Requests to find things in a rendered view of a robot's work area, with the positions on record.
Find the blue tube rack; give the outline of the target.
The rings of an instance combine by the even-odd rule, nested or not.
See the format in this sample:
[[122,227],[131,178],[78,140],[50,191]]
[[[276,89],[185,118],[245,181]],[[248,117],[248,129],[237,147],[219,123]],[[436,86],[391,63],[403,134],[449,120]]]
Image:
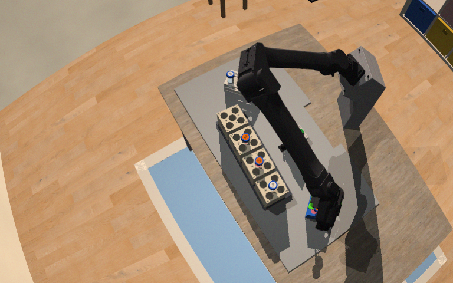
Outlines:
[[[311,200],[311,196],[310,196],[310,200]],[[310,204],[310,200],[309,200],[309,203],[308,203],[308,206]],[[316,215],[317,214],[313,214],[311,212],[311,209],[307,208],[307,212],[306,212],[307,215],[305,215],[306,218],[310,218],[310,219],[315,219],[316,218]]]

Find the grey flat mat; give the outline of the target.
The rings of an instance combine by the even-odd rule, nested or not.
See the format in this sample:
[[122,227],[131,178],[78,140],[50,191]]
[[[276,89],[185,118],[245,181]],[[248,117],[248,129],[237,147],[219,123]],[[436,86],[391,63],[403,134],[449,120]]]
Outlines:
[[[281,259],[288,272],[321,251],[379,204],[376,196],[342,144],[333,148],[304,108],[311,103],[284,68],[270,68],[281,85],[278,93],[296,121],[308,135],[308,143],[320,163],[343,189],[344,199],[334,226],[317,230],[316,220],[306,218],[311,194],[300,170],[271,124],[253,102],[224,90],[227,72],[238,72],[239,58],[208,71],[175,88],[178,97],[239,194],[252,217]],[[264,210],[231,149],[216,125],[217,113],[238,105],[245,112],[292,195]]]

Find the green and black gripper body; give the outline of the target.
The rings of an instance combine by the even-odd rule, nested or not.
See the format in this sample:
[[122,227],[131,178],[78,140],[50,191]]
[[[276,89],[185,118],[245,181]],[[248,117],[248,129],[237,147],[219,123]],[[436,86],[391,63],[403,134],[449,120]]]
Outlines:
[[[320,198],[318,198],[318,197],[311,197],[310,203],[313,203],[312,208],[316,208],[317,209],[319,200],[320,200]],[[337,216],[339,216],[341,206],[342,206],[342,204],[340,203],[339,212],[338,212]]]

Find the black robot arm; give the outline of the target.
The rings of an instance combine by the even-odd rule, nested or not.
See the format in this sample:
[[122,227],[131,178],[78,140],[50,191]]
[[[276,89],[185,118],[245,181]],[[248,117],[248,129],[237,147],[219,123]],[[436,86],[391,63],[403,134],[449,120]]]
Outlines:
[[311,69],[332,77],[339,72],[352,86],[365,70],[351,54],[346,56],[341,49],[328,53],[309,52],[270,48],[257,42],[241,51],[237,87],[246,101],[253,102],[271,124],[299,168],[309,193],[320,198],[315,228],[328,231],[334,226],[344,191],[314,154],[283,103],[278,93],[281,86],[269,68]]

